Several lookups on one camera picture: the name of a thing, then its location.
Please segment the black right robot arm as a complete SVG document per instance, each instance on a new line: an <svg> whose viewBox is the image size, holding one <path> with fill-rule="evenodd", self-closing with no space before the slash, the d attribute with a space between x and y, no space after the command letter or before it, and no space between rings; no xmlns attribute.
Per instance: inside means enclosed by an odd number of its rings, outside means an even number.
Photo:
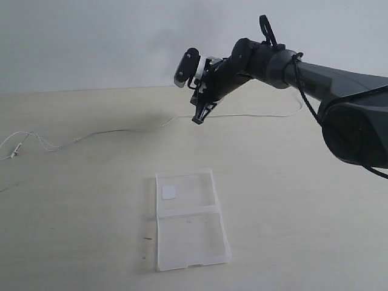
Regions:
<svg viewBox="0 0 388 291"><path fill-rule="evenodd" d="M387 168L387 78L302 62L302 54L242 38L231 55L204 69L192 96L193 122L251 79L294 87L319 101L315 119L334 156L348 164Z"/></svg>

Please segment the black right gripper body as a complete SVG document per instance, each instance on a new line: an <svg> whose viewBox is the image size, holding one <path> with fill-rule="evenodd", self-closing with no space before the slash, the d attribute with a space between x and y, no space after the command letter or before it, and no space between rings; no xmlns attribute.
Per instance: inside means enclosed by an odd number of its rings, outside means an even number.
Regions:
<svg viewBox="0 0 388 291"><path fill-rule="evenodd" d="M218 103L226 95L250 80L250 76L241 68L242 59L231 56L209 64L202 76L201 86L190 99L192 105Z"/></svg>

